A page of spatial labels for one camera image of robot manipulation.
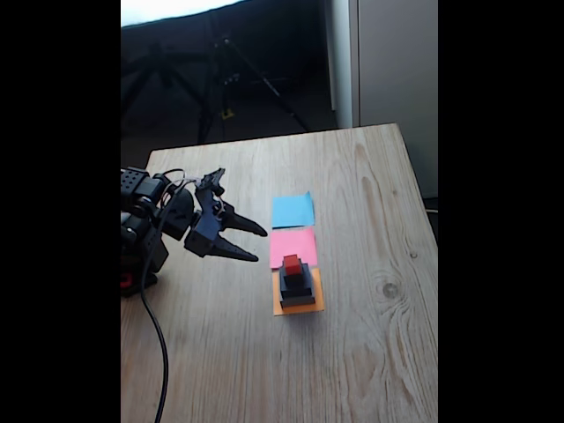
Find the wood knot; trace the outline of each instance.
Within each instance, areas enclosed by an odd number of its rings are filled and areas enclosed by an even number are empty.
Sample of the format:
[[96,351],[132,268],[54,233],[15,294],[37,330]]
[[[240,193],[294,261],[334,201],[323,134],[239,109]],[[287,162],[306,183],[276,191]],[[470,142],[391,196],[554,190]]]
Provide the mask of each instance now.
[[386,298],[395,298],[397,296],[397,286],[395,284],[388,283],[384,285],[383,292]]

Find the wooden table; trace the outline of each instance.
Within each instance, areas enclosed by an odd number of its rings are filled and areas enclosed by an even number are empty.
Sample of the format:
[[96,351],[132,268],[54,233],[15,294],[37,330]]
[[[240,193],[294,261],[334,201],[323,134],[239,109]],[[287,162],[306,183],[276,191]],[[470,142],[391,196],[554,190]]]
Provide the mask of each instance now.
[[[153,174],[225,167],[223,198],[271,232],[272,198],[311,191],[325,311],[272,315],[260,258],[170,256],[147,298],[167,340],[162,422],[438,420],[437,245],[396,124],[152,153]],[[152,422],[162,357],[138,296],[122,300],[122,422]]]

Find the black cable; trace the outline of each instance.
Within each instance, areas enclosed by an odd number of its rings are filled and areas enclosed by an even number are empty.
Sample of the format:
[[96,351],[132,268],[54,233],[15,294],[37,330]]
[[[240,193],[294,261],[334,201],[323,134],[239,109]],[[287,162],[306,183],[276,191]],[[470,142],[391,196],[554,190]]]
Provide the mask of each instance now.
[[163,174],[172,174],[173,172],[184,172],[184,169],[177,167],[176,169],[167,170],[166,172],[163,172]]
[[[160,236],[162,234],[162,228],[165,225],[165,220],[167,218],[168,212],[172,209],[173,201],[178,197],[176,195],[176,193],[180,192],[181,189],[184,189],[184,187],[188,183],[189,182],[185,182],[184,184],[182,184],[180,186],[180,188],[177,189],[173,193],[172,198],[168,201],[167,207],[165,207],[164,211],[162,212],[162,215],[160,216],[159,226],[157,227],[157,233],[155,234],[157,239],[160,239]],[[162,417],[162,412],[165,408],[165,400],[167,399],[167,385],[168,385],[167,344],[165,342],[165,337],[162,334],[162,330],[160,329],[159,321],[157,320],[157,317],[155,316],[155,314],[152,312],[151,306],[149,305],[149,301],[147,301],[147,298],[145,297],[145,281],[147,279],[147,274],[149,273],[149,265],[151,264],[152,255],[154,254],[155,247],[157,246],[157,244],[158,244],[157,242],[154,242],[153,245],[151,246],[151,249],[149,250],[149,254],[148,254],[148,256],[145,260],[145,266],[143,267],[143,272],[141,274],[142,275],[141,276],[141,300],[143,301],[143,305],[145,306],[147,313],[151,317],[152,324],[155,326],[155,330],[157,331],[157,335],[159,336],[160,349],[162,350],[162,360],[163,360],[162,389],[160,391],[159,407],[157,408],[157,416],[155,417],[155,423],[159,423],[160,418]]]

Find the black stand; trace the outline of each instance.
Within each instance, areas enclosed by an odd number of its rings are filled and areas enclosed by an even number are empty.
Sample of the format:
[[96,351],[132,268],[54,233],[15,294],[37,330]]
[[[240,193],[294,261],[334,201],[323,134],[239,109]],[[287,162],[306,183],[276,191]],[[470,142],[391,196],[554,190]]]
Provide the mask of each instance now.
[[[284,98],[280,95],[280,93],[278,92],[278,90],[276,88],[274,88],[274,86],[271,84],[271,82],[264,77],[264,75],[261,73],[261,71],[239,50],[239,48],[236,46],[236,44],[229,39],[228,37],[223,37],[222,41],[223,46],[225,46],[226,48],[230,48],[238,57],[240,57],[240,59],[247,65],[247,67],[261,80],[264,82],[264,84],[268,87],[268,89],[271,91],[271,93],[274,95],[274,101],[276,102],[276,104],[285,112],[287,112],[293,119],[296,120],[296,122],[303,128],[304,131],[309,132],[309,127],[307,126],[307,124],[305,122],[303,122],[303,120],[298,116],[298,114],[292,109],[292,107],[284,100]],[[220,69],[225,69],[225,65],[220,66]],[[227,77],[224,79],[224,92],[226,89],[226,86],[229,82],[232,82],[233,78],[231,78],[231,76]],[[227,111],[226,110],[226,96],[224,94],[223,96],[223,104],[224,104],[224,113]]]
[[[122,119],[145,86],[147,80],[153,73],[158,73],[165,88],[170,88],[173,82],[194,99],[201,108],[198,118],[197,143],[202,144],[212,126],[213,114],[210,112],[207,99],[201,95],[174,67],[183,63],[208,63],[210,58],[203,54],[192,53],[164,53],[159,44],[149,47],[149,55],[141,57],[132,63],[126,63],[122,67],[122,78],[139,72],[122,99]],[[209,92],[209,79],[206,80],[204,95]]]
[[[217,22],[214,22],[210,15],[211,27],[215,27],[217,30]],[[273,94],[273,100],[276,104],[287,112],[295,121],[303,128],[304,131],[309,132],[309,127],[305,122],[296,114],[292,107],[282,98],[280,93],[271,82],[264,77],[261,71],[239,50],[239,48],[233,43],[233,41],[227,37],[222,36],[219,38],[220,41],[214,44],[214,54],[211,56],[204,54],[192,54],[192,53],[165,53],[162,51],[160,45],[154,44],[149,47],[149,55],[137,59],[132,63],[126,63],[122,65],[122,78],[134,73],[139,72],[136,79],[133,81],[129,89],[126,91],[122,99],[122,119],[129,110],[131,104],[135,101],[135,98],[139,95],[143,87],[145,86],[147,80],[151,77],[153,73],[158,73],[160,80],[162,81],[165,88],[170,88],[173,82],[176,82],[182,90],[186,92],[188,96],[194,99],[200,106],[200,116],[198,118],[198,132],[197,132],[197,143],[202,144],[212,126],[213,114],[210,111],[210,107],[207,102],[207,97],[210,91],[210,82],[212,73],[214,73],[213,65],[217,65],[218,75],[215,76],[216,82],[222,85],[222,120],[227,119],[230,116],[231,110],[227,105],[227,86],[230,83],[236,82],[237,78],[234,75],[238,74],[228,74],[226,70],[228,66],[228,58],[226,50],[232,50],[240,59],[247,65],[247,67],[266,85],[266,87]],[[186,79],[178,72],[174,67],[178,64],[183,63],[208,63],[209,71],[207,72],[204,95],[201,95],[192,85],[188,83]]]

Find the stacked blocks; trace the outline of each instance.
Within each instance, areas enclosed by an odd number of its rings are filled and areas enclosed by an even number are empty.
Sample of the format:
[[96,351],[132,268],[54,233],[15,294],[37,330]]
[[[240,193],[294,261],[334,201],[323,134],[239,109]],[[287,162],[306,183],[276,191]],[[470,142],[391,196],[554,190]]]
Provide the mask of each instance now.
[[282,308],[315,303],[315,289],[307,263],[297,255],[285,256],[280,268],[280,305]]

